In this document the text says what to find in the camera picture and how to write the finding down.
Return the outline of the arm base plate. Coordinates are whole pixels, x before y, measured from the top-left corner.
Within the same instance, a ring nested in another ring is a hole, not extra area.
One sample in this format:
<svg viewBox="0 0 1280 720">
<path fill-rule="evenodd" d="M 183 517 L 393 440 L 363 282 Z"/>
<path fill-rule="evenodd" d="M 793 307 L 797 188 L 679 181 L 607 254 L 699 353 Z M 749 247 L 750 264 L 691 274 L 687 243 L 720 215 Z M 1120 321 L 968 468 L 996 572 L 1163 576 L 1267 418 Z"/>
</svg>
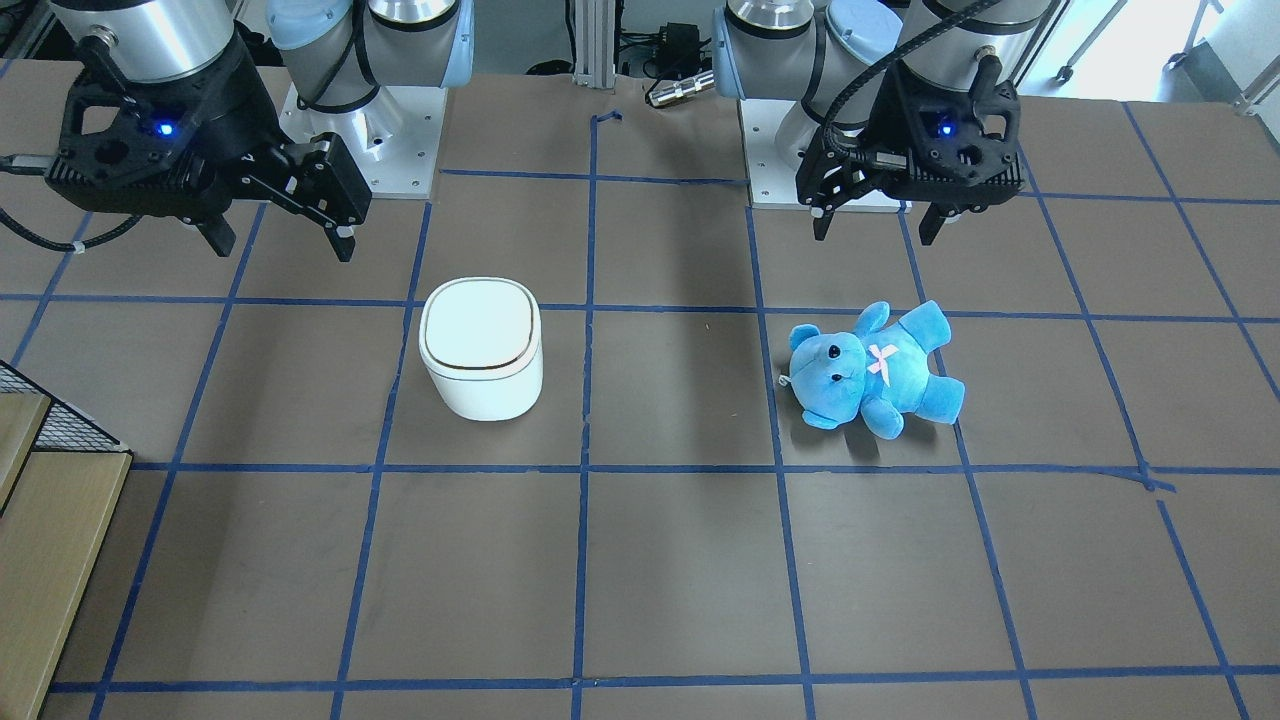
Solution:
<svg viewBox="0 0 1280 720">
<path fill-rule="evenodd" d="M 806 211 L 795 176 L 817 122 L 797 101 L 773 99 L 741 100 L 739 118 L 751 208 Z"/>
<path fill-rule="evenodd" d="M 429 200 L 449 97 L 447 88 L 390 86 L 342 114 L 302 109 L 291 86 L 279 122 L 293 141 L 338 133 L 376 199 Z"/>
</svg>

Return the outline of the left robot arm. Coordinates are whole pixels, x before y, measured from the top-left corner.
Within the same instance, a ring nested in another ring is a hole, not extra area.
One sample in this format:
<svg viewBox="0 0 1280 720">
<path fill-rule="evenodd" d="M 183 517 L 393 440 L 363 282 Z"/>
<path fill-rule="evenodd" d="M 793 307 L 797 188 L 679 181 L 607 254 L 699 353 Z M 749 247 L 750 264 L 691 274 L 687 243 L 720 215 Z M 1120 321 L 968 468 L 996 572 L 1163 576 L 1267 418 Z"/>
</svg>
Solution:
<svg viewBox="0 0 1280 720">
<path fill-rule="evenodd" d="M 868 193 L 925 205 L 918 236 L 1025 187 L 1012 65 L 1047 1 L 727 1 L 714 15 L 717 91 L 791 101 L 806 120 L 797 201 L 824 240 Z"/>
</svg>

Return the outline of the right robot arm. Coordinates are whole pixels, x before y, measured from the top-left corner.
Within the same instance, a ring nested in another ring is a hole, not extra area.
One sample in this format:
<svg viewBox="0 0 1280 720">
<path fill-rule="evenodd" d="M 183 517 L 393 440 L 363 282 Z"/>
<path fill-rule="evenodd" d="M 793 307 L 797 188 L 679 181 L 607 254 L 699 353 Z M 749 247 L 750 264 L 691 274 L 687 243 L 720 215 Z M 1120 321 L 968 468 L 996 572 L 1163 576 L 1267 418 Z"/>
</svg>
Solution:
<svg viewBox="0 0 1280 720">
<path fill-rule="evenodd" d="M 266 20 L 305 127 L 282 124 L 221 1 L 54 1 L 83 70 L 45 183 L 82 210 L 173 218 L 230 254 L 236 200 L 271 202 L 355 252 L 374 187 L 421 163 L 426 117 L 396 88 L 444 94 L 474 73 L 471 1 L 270 1 Z"/>
</svg>

